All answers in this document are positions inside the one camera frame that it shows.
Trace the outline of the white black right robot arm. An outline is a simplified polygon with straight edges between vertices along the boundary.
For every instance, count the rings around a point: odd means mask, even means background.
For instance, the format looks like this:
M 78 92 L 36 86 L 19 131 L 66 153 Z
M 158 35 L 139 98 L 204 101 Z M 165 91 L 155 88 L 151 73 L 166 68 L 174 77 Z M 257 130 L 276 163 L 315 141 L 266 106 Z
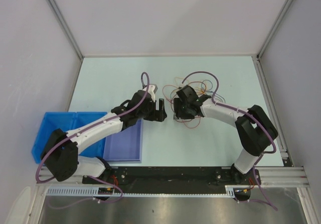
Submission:
M 258 105 L 237 108 L 217 102 L 213 96 L 198 96 L 189 85 L 179 88 L 173 104 L 176 119 L 212 118 L 236 128 L 242 145 L 239 157 L 231 166 L 231 178 L 236 184 L 244 184 L 249 179 L 249 172 L 265 154 L 276 152 L 274 140 L 278 131 Z

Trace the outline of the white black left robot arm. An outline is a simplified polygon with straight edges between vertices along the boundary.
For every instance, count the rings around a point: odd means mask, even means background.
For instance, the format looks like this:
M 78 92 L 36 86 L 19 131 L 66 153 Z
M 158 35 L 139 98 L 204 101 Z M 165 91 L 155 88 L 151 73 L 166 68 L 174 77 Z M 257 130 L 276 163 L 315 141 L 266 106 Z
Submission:
M 156 100 L 156 92 L 156 85 L 146 86 L 96 121 L 66 132 L 54 130 L 43 149 L 40 165 L 59 182 L 73 175 L 92 176 L 101 184 L 108 182 L 112 175 L 110 165 L 101 157 L 80 154 L 96 142 L 136 125 L 139 120 L 163 122 L 167 117 L 164 100 Z

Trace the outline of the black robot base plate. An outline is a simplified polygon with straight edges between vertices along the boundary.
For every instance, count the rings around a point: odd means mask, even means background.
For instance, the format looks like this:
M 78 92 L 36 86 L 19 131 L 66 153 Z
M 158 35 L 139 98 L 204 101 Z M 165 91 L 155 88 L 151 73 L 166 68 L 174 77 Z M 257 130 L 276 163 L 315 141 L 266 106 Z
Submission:
M 117 180 L 125 190 L 191 190 L 250 184 L 260 180 L 259 171 L 240 174 L 234 167 L 111 167 L 99 179 Z

